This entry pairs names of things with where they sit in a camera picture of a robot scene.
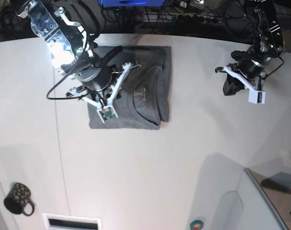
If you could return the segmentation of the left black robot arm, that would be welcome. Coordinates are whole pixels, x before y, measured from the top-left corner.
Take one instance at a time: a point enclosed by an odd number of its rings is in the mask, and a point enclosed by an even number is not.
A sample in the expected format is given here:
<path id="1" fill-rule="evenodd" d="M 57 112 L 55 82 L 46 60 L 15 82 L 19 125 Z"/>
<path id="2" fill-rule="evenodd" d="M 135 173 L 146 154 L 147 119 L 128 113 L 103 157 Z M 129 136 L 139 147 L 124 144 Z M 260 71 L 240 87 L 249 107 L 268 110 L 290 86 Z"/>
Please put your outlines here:
<path id="1" fill-rule="evenodd" d="M 250 26 L 250 33 L 240 39 L 231 31 L 228 24 L 228 8 L 233 0 L 227 0 L 222 5 L 222 21 L 226 31 L 236 40 L 253 41 L 247 51 L 233 51 L 231 53 L 234 64 L 216 68 L 216 72 L 227 74 L 223 92 L 226 96 L 235 95 L 237 92 L 247 89 L 250 93 L 256 93 L 257 103 L 265 97 L 263 84 L 269 76 L 265 72 L 272 59 L 281 59 L 284 53 L 284 40 L 281 26 L 278 24 L 276 9 L 271 0 L 245 0 L 239 2 L 243 17 Z"/>

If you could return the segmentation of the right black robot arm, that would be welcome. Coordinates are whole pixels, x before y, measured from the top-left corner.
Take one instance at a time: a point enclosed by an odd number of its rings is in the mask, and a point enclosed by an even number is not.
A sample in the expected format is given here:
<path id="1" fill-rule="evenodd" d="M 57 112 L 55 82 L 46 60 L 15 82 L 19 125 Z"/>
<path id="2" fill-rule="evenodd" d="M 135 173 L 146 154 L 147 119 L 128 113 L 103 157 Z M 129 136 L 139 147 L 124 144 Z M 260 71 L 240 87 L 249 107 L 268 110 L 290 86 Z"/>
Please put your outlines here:
<path id="1" fill-rule="evenodd" d="M 29 18 L 33 33 L 45 40 L 52 56 L 52 63 L 64 78 L 73 77 L 87 89 L 100 92 L 120 89 L 125 72 L 114 72 L 109 62 L 120 52 L 117 46 L 103 57 L 95 53 L 101 32 L 98 19 L 81 0 L 73 4 L 81 6 L 93 20 L 96 32 L 91 34 L 82 21 L 68 18 L 65 7 L 57 7 L 50 0 L 12 0 L 14 12 L 21 18 Z"/>

